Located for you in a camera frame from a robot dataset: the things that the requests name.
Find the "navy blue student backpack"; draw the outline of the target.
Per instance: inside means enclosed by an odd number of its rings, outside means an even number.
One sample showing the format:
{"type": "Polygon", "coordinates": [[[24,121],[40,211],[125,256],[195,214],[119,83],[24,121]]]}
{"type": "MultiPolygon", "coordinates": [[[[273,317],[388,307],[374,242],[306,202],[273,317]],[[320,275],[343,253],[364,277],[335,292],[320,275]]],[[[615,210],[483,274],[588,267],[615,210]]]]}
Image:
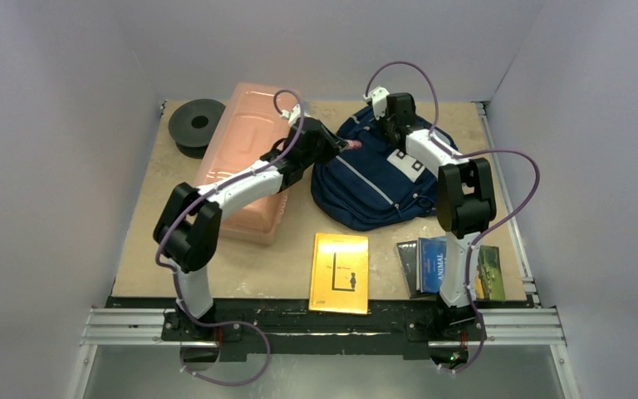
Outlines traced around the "navy blue student backpack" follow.
{"type": "Polygon", "coordinates": [[[336,135],[358,140],[361,147],[312,169],[312,198],[329,217],[368,231],[435,215],[436,177],[382,140],[371,106],[346,119],[336,135]]]}

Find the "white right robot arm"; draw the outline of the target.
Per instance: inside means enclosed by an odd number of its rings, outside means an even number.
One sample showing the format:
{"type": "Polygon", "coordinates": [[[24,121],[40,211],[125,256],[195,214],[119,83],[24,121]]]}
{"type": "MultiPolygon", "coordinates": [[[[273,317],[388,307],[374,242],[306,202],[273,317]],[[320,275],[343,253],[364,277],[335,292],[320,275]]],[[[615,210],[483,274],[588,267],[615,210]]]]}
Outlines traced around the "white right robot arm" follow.
{"type": "Polygon", "coordinates": [[[456,151],[438,137],[434,126],[419,127],[412,95],[378,88],[369,98],[387,142],[437,179],[435,208],[445,232],[446,260],[433,326],[441,337],[455,337],[476,318],[475,258],[482,233],[497,213],[491,165],[483,157],[469,158],[456,151]]]}

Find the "pink pen toy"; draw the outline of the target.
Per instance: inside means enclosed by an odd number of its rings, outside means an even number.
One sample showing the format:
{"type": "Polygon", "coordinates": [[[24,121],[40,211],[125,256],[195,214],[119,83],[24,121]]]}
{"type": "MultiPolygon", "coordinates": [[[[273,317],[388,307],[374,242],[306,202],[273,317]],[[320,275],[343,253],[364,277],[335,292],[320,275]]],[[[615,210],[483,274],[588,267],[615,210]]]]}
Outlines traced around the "pink pen toy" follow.
{"type": "Polygon", "coordinates": [[[344,150],[356,150],[362,147],[362,143],[359,140],[347,140],[344,150]]]}

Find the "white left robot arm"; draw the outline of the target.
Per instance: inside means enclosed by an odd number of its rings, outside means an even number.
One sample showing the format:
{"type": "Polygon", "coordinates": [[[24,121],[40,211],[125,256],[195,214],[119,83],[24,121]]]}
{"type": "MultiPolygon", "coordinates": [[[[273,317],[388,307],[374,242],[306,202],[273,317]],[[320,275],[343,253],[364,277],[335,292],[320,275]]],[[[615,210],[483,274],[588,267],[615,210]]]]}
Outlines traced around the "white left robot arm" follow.
{"type": "Polygon", "coordinates": [[[217,326],[209,313],[213,297],[207,267],[218,247],[222,222],[252,202],[296,184],[309,167],[359,147],[360,142],[343,139],[319,120],[302,116],[248,168],[209,185],[174,187],[154,228],[155,262],[173,275],[177,308],[185,313],[182,329],[192,339],[209,337],[217,326]]]}

